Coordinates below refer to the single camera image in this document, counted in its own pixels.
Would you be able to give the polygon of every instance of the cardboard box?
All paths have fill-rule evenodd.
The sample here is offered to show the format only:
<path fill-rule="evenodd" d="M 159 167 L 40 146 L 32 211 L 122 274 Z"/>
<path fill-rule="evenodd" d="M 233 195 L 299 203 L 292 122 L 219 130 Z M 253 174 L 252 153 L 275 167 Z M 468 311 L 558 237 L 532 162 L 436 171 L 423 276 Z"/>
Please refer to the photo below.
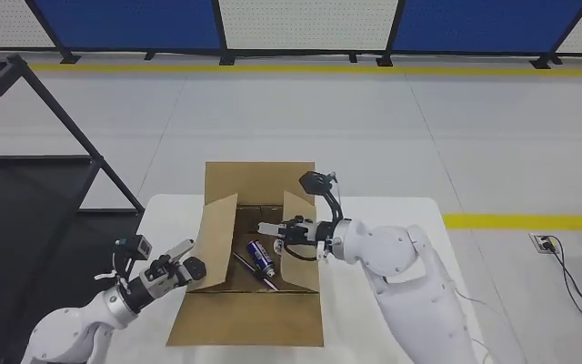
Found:
<path fill-rule="evenodd" d="M 323 346 L 317 262 L 281 257 L 274 238 L 256 233 L 261 222 L 280 223 L 296 215 L 316 218 L 315 200 L 299 178 L 314 163 L 208 162 L 205 207 L 193 255 L 206 263 L 201 285 L 188 287 L 168 346 Z M 252 263 L 246 243 L 258 239 L 275 261 L 281 289 L 269 290 L 235 259 Z M 313 257 L 312 247 L 294 251 Z"/>

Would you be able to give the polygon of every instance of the white perforated panel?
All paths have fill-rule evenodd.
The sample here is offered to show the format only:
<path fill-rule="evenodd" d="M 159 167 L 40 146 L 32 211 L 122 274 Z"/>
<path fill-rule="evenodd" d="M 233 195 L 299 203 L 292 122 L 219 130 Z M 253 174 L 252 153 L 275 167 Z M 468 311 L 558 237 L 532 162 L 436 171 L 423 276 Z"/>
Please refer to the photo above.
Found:
<path fill-rule="evenodd" d="M 24 0 L 0 0 L 0 47 L 55 46 Z"/>
<path fill-rule="evenodd" d="M 564 43 L 557 49 L 558 53 L 582 53 L 582 20 L 572 29 Z"/>
<path fill-rule="evenodd" d="M 232 49 L 383 50 L 397 0 L 219 0 Z"/>

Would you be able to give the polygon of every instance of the box flap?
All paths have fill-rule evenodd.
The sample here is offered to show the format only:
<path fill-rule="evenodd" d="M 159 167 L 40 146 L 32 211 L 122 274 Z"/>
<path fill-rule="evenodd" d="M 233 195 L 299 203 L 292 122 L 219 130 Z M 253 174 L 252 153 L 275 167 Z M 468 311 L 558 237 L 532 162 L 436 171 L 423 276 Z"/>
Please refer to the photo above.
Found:
<path fill-rule="evenodd" d="M 283 194 L 283 220 L 287 221 L 301 215 L 316 221 L 316 207 L 304 199 L 285 191 Z M 293 246 L 289 247 L 303 257 L 314 257 L 315 247 Z M 289 283 L 319 291 L 319 270 L 316 261 L 304 261 L 289 255 L 284 249 L 281 254 L 281 277 Z"/>
<path fill-rule="evenodd" d="M 233 242 L 237 198 L 237 194 L 234 194 L 204 206 L 198 238 L 191 254 L 206 264 L 206 277 L 200 283 L 189 285 L 188 291 L 225 281 Z"/>
<path fill-rule="evenodd" d="M 315 204 L 299 178 L 314 162 L 206 162 L 205 204 L 238 194 L 240 205 L 283 205 L 283 191 Z"/>
<path fill-rule="evenodd" d="M 186 293 L 167 345 L 322 347 L 319 295 Z"/>

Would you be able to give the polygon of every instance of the yellow tape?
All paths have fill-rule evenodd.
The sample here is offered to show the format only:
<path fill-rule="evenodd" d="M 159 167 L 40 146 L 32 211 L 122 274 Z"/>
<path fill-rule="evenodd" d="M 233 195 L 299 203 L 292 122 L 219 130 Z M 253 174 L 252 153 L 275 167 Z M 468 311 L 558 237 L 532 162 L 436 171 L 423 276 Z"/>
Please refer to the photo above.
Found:
<path fill-rule="evenodd" d="M 579 215 L 445 214 L 450 229 L 582 230 Z"/>
<path fill-rule="evenodd" d="M 309 65 L 51 65 L 30 64 L 35 71 L 50 72 L 97 72 L 97 73 L 280 73 L 280 74 L 380 74 L 380 75 L 426 75 L 426 76 L 582 76 L 582 69 L 534 68 L 448 68 L 448 67 L 378 67 L 378 66 L 309 66 Z"/>

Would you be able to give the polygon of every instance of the concrete floor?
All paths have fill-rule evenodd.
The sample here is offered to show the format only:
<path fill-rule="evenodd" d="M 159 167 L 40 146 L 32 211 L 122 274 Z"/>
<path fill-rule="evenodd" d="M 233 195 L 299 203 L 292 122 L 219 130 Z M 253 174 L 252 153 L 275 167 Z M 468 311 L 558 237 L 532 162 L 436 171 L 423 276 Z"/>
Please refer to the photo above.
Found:
<path fill-rule="evenodd" d="M 39 75 L 143 203 L 203 193 L 207 160 L 315 160 L 337 172 L 344 196 L 432 197 L 444 213 L 582 214 L 579 78 Z M 52 153 L 83 149 L 19 81 L 0 98 L 0 155 Z M 100 176 L 85 206 L 127 204 Z M 582 279 L 582 234 L 551 233 Z M 499 363 L 580 362 L 582 317 L 527 231 L 449 234 L 469 293 L 489 306 L 476 310 Z"/>

